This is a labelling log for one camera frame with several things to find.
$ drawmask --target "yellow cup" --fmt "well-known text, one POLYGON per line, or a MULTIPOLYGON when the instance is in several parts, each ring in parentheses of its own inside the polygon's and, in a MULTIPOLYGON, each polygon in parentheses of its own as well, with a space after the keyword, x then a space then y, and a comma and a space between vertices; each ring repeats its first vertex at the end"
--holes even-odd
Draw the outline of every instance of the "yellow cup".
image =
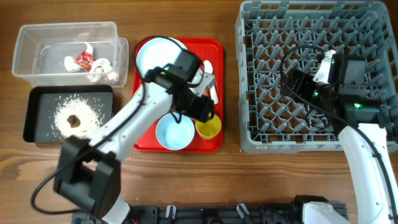
POLYGON ((214 114, 213 119, 210 119, 205 123, 196 121, 195 128, 201 138, 212 139, 221 131, 221 120, 214 114))

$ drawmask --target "brown food clump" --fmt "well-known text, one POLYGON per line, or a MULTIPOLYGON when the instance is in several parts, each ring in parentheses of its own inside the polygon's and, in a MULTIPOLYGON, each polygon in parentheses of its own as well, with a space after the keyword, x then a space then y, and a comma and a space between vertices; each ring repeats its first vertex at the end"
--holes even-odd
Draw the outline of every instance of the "brown food clump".
POLYGON ((77 128, 80 126, 80 120, 76 115, 70 115, 67 121, 69 122, 71 128, 77 128))

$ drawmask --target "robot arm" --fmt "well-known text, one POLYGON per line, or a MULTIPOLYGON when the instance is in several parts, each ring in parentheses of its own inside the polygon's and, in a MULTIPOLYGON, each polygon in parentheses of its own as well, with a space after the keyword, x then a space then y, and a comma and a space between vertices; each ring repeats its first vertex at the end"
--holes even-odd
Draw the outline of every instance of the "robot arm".
MULTIPOLYGON (((387 151, 386 121, 378 101, 362 99, 366 62, 331 51, 326 56, 315 77, 295 69, 289 71, 281 93, 287 96, 293 92, 299 100, 329 112, 325 116, 333 125, 351 171, 358 222, 396 223, 393 215, 398 206, 394 200, 398 189, 387 151), (357 127, 374 144, 377 153, 352 127, 357 127)), ((301 221, 305 224, 347 223, 328 203, 307 201, 301 206, 301 221)))
MULTIPOLYGON (((397 183, 391 169, 387 151, 386 130, 378 124, 359 124, 359 129, 374 142, 382 155, 391 180, 394 196, 397 195, 397 183)), ((358 223, 394 223, 390 219, 391 206, 389 194, 380 165, 373 156, 369 144, 353 128, 347 126, 338 135, 346 154, 353 179, 356 203, 358 206, 358 223)), ((325 202, 307 202, 303 205, 302 220, 305 224, 349 223, 331 205, 325 202)))
POLYGON ((149 70, 127 105, 88 139, 64 140, 58 163, 64 170, 55 176, 54 191, 109 224, 129 218, 130 206, 120 196, 120 166, 134 143, 170 109, 202 122, 214 115, 213 101, 201 94, 215 78, 203 73, 201 64, 200 58, 182 49, 174 63, 149 70), (96 161, 96 169, 87 168, 84 161, 96 161))

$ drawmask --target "white rice grain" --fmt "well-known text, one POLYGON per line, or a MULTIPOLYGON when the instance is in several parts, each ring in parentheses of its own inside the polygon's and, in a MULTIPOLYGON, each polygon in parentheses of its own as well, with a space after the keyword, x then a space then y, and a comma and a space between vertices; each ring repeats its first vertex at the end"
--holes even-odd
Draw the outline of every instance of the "white rice grain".
POLYGON ((58 105, 54 118, 55 127, 65 138, 71 135, 83 138, 90 131, 96 130, 102 125, 102 122, 98 119, 98 114, 87 104, 87 100, 79 98, 58 105), (75 115, 80 120, 78 127, 72 128, 70 126, 68 118, 71 115, 75 115))

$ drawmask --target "red snack wrapper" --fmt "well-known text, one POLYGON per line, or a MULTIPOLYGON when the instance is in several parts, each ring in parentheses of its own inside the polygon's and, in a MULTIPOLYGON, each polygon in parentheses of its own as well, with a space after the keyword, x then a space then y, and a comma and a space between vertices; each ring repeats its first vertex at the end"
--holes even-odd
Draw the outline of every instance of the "red snack wrapper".
POLYGON ((83 51, 75 60, 76 64, 88 71, 90 71, 93 62, 93 56, 86 51, 83 51))

